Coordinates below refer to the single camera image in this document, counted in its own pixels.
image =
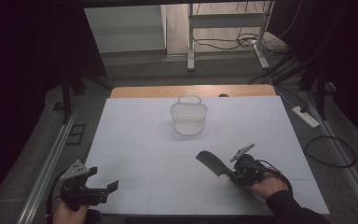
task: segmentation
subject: power outlet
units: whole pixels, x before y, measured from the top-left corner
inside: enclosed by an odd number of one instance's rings
[[[301,107],[299,107],[299,106],[296,106],[295,108],[292,109],[292,111],[295,112],[295,114],[297,114],[312,129],[319,126],[319,122],[316,121],[316,119],[311,117],[307,112],[302,113],[300,110],[301,110]]]

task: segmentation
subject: human hand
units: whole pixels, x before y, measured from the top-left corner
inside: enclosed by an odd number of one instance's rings
[[[267,172],[264,173],[264,178],[261,182],[257,184],[253,184],[252,186],[245,186],[245,187],[248,190],[256,193],[264,200],[266,200],[267,198],[269,198],[269,196],[271,196],[272,194],[278,191],[287,190],[286,184],[284,184],[279,177]]]
[[[86,218],[88,205],[80,205],[77,212],[73,211],[68,204],[61,201],[54,212],[54,224],[84,224]]]

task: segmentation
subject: person's left hand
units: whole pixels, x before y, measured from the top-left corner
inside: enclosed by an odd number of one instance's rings
[[[61,201],[58,204],[54,212],[53,223],[54,224],[84,224],[86,218],[88,205],[80,205],[77,212],[73,211],[68,204]]]

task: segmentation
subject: desk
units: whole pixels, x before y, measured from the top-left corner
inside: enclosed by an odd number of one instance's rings
[[[205,129],[190,137],[173,130],[169,114],[176,98],[187,91],[199,94],[208,106]],[[221,93],[237,97],[216,97]],[[201,150],[209,150],[232,167],[228,160],[236,149],[251,143],[255,149],[250,154],[281,169],[301,205],[328,213],[282,101],[270,86],[128,87],[114,89],[112,97],[86,162],[99,168],[89,188],[119,180],[107,203],[96,207],[102,213],[270,215],[264,201],[228,177],[216,177],[195,159]]]

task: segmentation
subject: black blade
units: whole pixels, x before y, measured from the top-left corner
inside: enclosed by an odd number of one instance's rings
[[[212,152],[201,151],[196,157],[197,160],[211,169],[217,176],[221,174],[228,175],[231,179],[235,179],[235,174],[225,164],[217,158]]]

